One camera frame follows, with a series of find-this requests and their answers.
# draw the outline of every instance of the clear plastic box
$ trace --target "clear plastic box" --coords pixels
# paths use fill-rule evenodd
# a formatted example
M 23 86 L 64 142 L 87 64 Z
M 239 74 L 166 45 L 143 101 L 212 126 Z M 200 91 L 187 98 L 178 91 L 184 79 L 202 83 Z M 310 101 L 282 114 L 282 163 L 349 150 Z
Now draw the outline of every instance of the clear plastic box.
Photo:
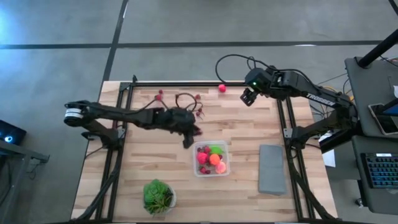
M 208 170 L 211 171 L 210 174 L 202 174 L 199 171 L 199 167 L 203 166 L 201 164 L 198 163 L 197 160 L 197 153 L 198 153 L 198 148 L 199 147 L 203 147 L 203 146 L 218 146 L 223 150 L 222 156 L 223 158 L 221 159 L 225 165 L 226 165 L 226 171 L 222 174 L 217 174 L 215 171 L 214 166 L 208 167 L 205 166 Z M 195 173 L 195 175 L 197 177 L 222 177 L 222 176 L 226 176 L 231 172 L 231 168 L 229 166 L 229 154 L 228 154 L 228 145 L 225 141 L 202 141 L 202 142 L 196 142 L 193 145 L 193 172 Z

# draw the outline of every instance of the gray sponge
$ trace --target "gray sponge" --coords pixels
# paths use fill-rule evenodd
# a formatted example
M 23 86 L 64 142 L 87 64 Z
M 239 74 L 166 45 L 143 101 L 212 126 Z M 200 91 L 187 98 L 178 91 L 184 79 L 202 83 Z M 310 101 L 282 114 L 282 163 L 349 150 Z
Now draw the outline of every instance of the gray sponge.
M 282 146 L 260 145 L 259 192 L 286 194 Z

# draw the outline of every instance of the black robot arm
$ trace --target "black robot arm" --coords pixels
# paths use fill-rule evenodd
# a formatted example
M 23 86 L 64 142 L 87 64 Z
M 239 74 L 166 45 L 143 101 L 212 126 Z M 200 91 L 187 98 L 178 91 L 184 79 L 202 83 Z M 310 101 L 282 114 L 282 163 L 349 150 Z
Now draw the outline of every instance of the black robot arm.
M 85 138 L 91 139 L 92 136 L 98 136 L 106 146 L 118 143 L 119 132 L 117 129 L 104 127 L 96 121 L 98 118 L 125 121 L 146 130 L 163 129 L 170 133 L 182 134 L 185 149 L 193 144 L 194 136 L 201 134 L 200 129 L 195 125 L 193 113 L 185 108 L 127 110 L 89 101 L 70 102 L 65 107 L 67 108 L 65 124 L 87 129 L 88 132 L 82 133 Z
M 294 149 L 303 149 L 308 139 L 314 135 L 325 134 L 330 129 L 346 130 L 355 125 L 356 110 L 349 96 L 313 84 L 298 70 L 254 68 L 246 75 L 245 84 L 252 89 L 246 88 L 241 95 L 247 106 L 254 103 L 257 95 L 277 100 L 302 96 L 335 109 L 329 117 L 307 127 L 284 130 L 285 136 L 290 139 L 290 147 Z

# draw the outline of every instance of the gray floor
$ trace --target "gray floor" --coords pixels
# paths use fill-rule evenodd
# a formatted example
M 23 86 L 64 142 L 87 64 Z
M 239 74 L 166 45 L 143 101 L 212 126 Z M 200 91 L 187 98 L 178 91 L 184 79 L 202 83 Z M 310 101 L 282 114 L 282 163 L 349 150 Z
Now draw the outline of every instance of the gray floor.
M 0 1 L 0 44 L 110 44 L 121 3 Z M 130 0 L 120 43 L 381 40 L 397 22 L 382 0 Z M 130 80 L 133 74 L 140 80 L 214 80 L 216 60 L 237 53 L 278 68 L 301 69 L 318 83 L 345 73 L 345 58 L 373 47 L 118 49 L 110 80 Z M 0 119 L 28 132 L 25 146 L 51 154 L 35 180 L 24 180 L 14 223 L 69 219 L 87 141 L 80 136 L 82 129 L 63 124 L 63 104 L 98 99 L 108 54 L 109 49 L 0 50 Z M 398 48 L 384 56 L 398 56 Z M 237 58 L 220 65 L 224 79 L 241 80 L 247 71 L 245 61 Z M 324 85 L 342 90 L 346 79 Z M 328 173 L 340 218 L 397 223 L 398 217 L 358 209 L 353 204 L 359 196 L 356 182 L 341 180 L 336 169 Z

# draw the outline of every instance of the wooden table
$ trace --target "wooden table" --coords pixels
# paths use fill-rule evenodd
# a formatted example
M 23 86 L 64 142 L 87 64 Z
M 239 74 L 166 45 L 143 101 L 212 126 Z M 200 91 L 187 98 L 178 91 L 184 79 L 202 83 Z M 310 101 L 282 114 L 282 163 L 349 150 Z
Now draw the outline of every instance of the wooden table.
M 105 82 L 99 102 L 116 105 L 120 82 Z M 193 174 L 192 148 L 182 147 L 183 137 L 167 131 L 146 131 L 129 125 L 124 146 L 114 222 L 289 222 L 297 220 L 292 198 L 287 163 L 285 179 L 287 194 L 275 196 L 257 191 L 260 144 L 283 144 L 276 100 L 259 97 L 247 107 L 239 96 L 242 87 L 229 87 L 218 93 L 215 87 L 162 88 L 164 102 L 175 105 L 175 94 L 200 94 L 204 104 L 197 125 L 203 135 L 195 141 L 224 140 L 228 143 L 231 173 L 226 177 L 198 178 Z M 146 105 L 159 88 L 135 87 L 132 108 Z M 187 105 L 190 98 L 181 96 L 179 103 Z M 293 98 L 297 125 L 313 123 L 312 113 L 305 98 Z M 111 121 L 100 120 L 111 127 Z M 100 142 L 89 144 L 87 153 L 100 147 Z M 106 150 L 91 155 L 84 163 L 76 195 L 72 218 L 78 217 L 98 193 Z M 312 192 L 330 214 L 336 217 L 322 154 L 319 149 L 303 150 L 308 181 Z M 163 180 L 177 194 L 175 208 L 164 216 L 149 215 L 142 206 L 142 190 L 153 179 Z M 300 192 L 302 207 L 305 199 Z M 108 198 L 105 198 L 104 211 Z

